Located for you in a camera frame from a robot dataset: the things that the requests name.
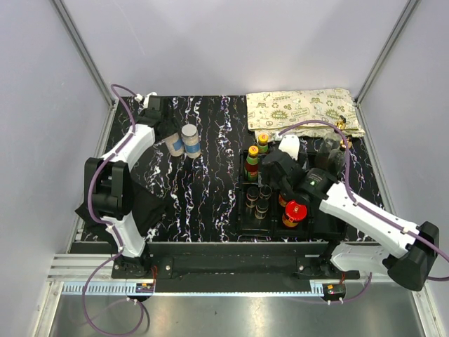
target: metal floor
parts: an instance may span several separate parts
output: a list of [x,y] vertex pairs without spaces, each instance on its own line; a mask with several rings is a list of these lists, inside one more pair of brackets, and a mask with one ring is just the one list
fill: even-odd
[[[349,296],[361,290],[349,284]],[[92,317],[118,296],[87,298]],[[424,336],[411,292],[395,284],[372,284],[359,300],[340,305],[311,305],[289,298],[153,297],[144,302],[151,317],[134,336],[289,337]],[[122,303],[95,319],[110,333],[131,330],[140,311]],[[61,296],[51,336],[101,336],[84,322],[80,296]]]

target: white wall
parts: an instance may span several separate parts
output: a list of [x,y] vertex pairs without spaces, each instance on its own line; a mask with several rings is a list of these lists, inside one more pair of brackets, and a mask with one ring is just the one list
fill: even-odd
[[0,335],[28,336],[107,105],[48,0],[0,2]]
[[162,95],[356,95],[406,2],[65,0],[105,81]]
[[[440,227],[449,251],[449,1],[421,1],[362,108],[397,213]],[[438,258],[431,272],[449,275]],[[449,283],[432,282],[440,316],[449,313]]]

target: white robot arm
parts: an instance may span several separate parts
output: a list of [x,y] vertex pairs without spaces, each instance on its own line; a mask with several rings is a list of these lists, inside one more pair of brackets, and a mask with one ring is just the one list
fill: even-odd
[[[291,143],[288,136],[282,142]],[[287,148],[281,142],[279,148]],[[406,232],[424,237],[438,246],[438,228],[425,222],[421,226],[400,219],[380,207],[354,194],[353,202],[344,183],[329,172],[319,168],[303,171],[289,151],[274,151],[262,160],[262,182],[279,190],[287,200],[304,204],[312,215],[323,212],[349,223],[363,231],[376,242],[371,244],[342,242],[336,244],[330,256],[326,256],[338,270],[362,270],[389,275],[395,282],[413,291],[419,291],[429,275],[437,254]],[[358,204],[368,207],[404,229],[397,230],[378,217],[368,213]]]
[[111,233],[118,247],[121,245],[117,234],[120,236],[124,258],[139,258],[145,249],[145,239],[140,234],[132,213],[135,196],[130,171],[140,156],[156,141],[179,131],[179,125],[173,118],[173,109],[169,105],[167,98],[147,95],[135,130],[130,128],[113,149],[100,158],[88,159],[85,164],[84,190],[87,202],[88,188],[95,172],[106,158],[111,158],[95,181],[92,207],[100,220],[111,224],[106,230]]
[[[133,134],[133,137],[130,141],[123,147],[123,149],[116,153],[117,149],[131,134]],[[134,133],[130,128],[127,134],[115,145],[115,147],[108,153],[105,153],[101,158],[106,159],[111,154],[116,153],[116,156],[111,159],[112,163],[122,161],[123,163],[127,163],[129,168],[133,168],[143,152],[153,146],[155,140],[156,135],[153,128],[148,125],[136,124]],[[100,218],[101,220],[113,223],[113,226],[117,229],[117,232],[123,240],[123,256],[134,258],[142,254],[145,247],[145,240],[138,231],[132,212],[126,214],[121,220],[112,216],[101,216]],[[119,245],[119,240],[117,239],[115,232],[110,228],[107,228],[107,231],[111,233],[115,242]]]

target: condiment bottle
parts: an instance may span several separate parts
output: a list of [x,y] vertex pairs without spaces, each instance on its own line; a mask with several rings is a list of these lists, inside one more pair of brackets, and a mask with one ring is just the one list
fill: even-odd
[[250,146],[245,163],[245,177],[248,181],[257,181],[259,170],[259,159],[257,158],[258,154],[259,149],[257,146]]
[[266,133],[261,133],[257,139],[257,147],[259,148],[259,153],[268,152],[268,135]]
[[307,207],[292,200],[286,206],[286,211],[282,215],[282,222],[288,228],[295,228],[306,216]]

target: black holder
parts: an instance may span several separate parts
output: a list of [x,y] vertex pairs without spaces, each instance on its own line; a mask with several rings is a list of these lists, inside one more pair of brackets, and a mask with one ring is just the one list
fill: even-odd
[[[240,153],[240,174],[239,187],[236,193],[237,203],[237,231],[240,235],[254,237],[294,237],[298,241],[309,241],[322,239],[325,241],[342,241],[346,237],[347,227],[344,221],[318,211],[311,214],[309,211],[307,217],[294,228],[286,227],[282,222],[282,215],[285,208],[279,204],[279,192],[273,191],[269,199],[269,210],[264,219],[259,220],[255,217],[255,208],[250,209],[246,206],[246,191],[249,187],[259,186],[258,182],[251,182],[245,179],[245,162],[248,151]],[[259,163],[265,154],[259,154]],[[300,156],[304,163],[305,153]],[[308,152],[307,161],[313,166],[316,153]]]
[[[276,209],[276,193],[272,193],[269,198],[269,208],[265,218],[262,220],[255,217],[255,207],[249,208],[246,206],[246,192],[248,188],[252,186],[258,187],[258,182],[247,181],[245,179],[245,161],[248,156],[248,151],[244,151],[240,154],[240,175],[239,175],[239,190],[237,192],[237,225],[238,231],[241,235],[250,235],[255,237],[272,237],[273,225],[274,225],[274,210]],[[263,154],[259,155],[259,162],[264,157]]]

